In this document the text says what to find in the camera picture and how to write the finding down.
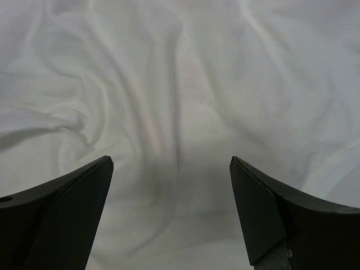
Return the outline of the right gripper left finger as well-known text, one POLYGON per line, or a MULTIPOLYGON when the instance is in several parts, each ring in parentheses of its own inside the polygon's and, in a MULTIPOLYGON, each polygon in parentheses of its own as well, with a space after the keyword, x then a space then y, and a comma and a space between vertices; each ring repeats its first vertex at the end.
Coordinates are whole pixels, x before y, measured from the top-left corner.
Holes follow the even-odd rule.
POLYGON ((1 269, 85 269, 104 209, 113 161, 1 198, 1 269))

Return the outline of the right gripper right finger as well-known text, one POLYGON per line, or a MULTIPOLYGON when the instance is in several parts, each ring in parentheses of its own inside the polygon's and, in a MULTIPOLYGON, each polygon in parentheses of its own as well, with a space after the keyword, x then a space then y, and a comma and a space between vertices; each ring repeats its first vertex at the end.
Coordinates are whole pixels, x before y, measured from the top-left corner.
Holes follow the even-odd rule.
POLYGON ((254 269, 358 269, 359 209, 319 199, 238 157, 229 166, 254 269))

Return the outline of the white t shirt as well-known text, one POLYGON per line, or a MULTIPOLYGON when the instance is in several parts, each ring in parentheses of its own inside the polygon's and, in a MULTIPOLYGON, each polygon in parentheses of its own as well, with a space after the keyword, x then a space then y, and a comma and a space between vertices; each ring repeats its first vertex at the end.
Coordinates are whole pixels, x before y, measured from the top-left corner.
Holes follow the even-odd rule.
POLYGON ((359 206, 358 1, 2 1, 1 195, 108 155, 88 269, 249 269, 233 156, 359 206))

